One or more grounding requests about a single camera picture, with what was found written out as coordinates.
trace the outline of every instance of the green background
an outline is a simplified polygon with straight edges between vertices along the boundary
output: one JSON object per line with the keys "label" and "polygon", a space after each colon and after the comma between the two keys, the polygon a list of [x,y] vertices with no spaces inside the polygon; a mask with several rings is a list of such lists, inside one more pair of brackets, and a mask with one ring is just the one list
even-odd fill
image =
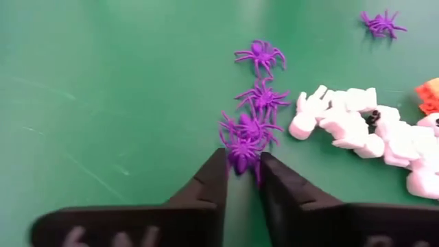
{"label": "green background", "polygon": [[[359,23],[389,8],[409,32],[372,40]],[[233,52],[270,41],[289,100],[319,84],[377,87],[380,104],[421,118],[414,87],[438,75],[439,1],[1,0],[0,239],[26,246],[39,215],[67,206],[154,204],[221,147],[221,110],[254,82]],[[278,115],[287,128],[294,107]],[[345,201],[435,204],[409,195],[407,172],[362,160],[316,131],[277,132],[272,153]],[[269,246],[248,175],[230,177],[225,246]]]}

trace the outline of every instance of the black plastic piece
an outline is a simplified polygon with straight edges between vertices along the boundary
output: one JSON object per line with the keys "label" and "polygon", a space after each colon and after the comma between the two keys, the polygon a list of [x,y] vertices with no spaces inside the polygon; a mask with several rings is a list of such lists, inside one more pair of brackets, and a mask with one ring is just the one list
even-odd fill
{"label": "black plastic piece", "polygon": [[343,203],[271,154],[260,195],[273,247],[439,246],[439,208]]}
{"label": "black plastic piece", "polygon": [[165,204],[61,209],[36,220],[30,241],[33,247],[220,247],[226,171],[220,148]]}

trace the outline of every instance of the orange toy piece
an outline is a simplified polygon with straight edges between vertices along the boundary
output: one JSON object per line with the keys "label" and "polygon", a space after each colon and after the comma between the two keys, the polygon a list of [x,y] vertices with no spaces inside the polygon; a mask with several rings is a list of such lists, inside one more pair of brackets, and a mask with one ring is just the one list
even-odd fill
{"label": "orange toy piece", "polygon": [[426,115],[439,113],[439,78],[434,78],[418,86],[415,91],[424,102],[419,105],[421,111]]}

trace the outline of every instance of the green table surface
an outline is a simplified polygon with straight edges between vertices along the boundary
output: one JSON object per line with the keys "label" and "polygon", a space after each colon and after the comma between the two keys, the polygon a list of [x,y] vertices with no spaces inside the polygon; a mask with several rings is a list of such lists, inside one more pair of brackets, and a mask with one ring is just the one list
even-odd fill
{"label": "green table surface", "polygon": [[[409,32],[372,40],[359,22],[389,8]],[[165,201],[221,147],[221,110],[254,82],[234,50],[262,38],[287,56],[276,91],[376,87],[413,124],[414,87],[438,76],[439,1],[0,1],[0,241],[27,246],[32,221],[68,206]],[[294,107],[278,114],[287,128]],[[435,204],[407,171],[277,132],[272,153],[348,202]],[[225,246],[269,246],[250,176],[230,177]]]}

